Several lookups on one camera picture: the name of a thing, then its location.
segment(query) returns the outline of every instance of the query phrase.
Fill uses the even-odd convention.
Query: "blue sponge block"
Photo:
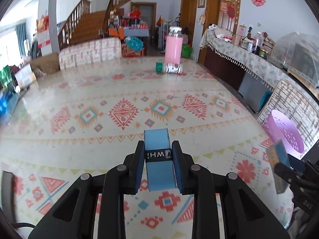
[[[168,129],[144,131],[145,150],[170,148]],[[146,163],[147,183],[149,191],[175,189],[173,161]]]
[[[168,129],[144,130],[145,150],[171,148]]]

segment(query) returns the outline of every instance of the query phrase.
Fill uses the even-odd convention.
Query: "pillar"
[[[56,0],[39,0],[38,20],[42,15],[49,15],[49,36],[50,44],[41,48],[42,55],[59,53],[58,33],[56,27]]]

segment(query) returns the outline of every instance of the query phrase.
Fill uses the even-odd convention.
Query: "pink basket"
[[[285,114],[272,110],[263,125],[264,130],[275,143],[282,140],[287,153],[300,158],[304,151],[304,144],[299,131]]]

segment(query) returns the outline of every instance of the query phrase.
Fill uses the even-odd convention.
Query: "window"
[[[0,37],[0,68],[6,65],[18,66],[22,62],[18,36],[16,31],[12,31]]]

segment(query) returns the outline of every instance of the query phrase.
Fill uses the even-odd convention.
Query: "wooden staircase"
[[[58,33],[60,50],[104,37],[108,30],[110,13],[131,0],[110,0],[107,9],[90,13],[88,0],[81,0]]]

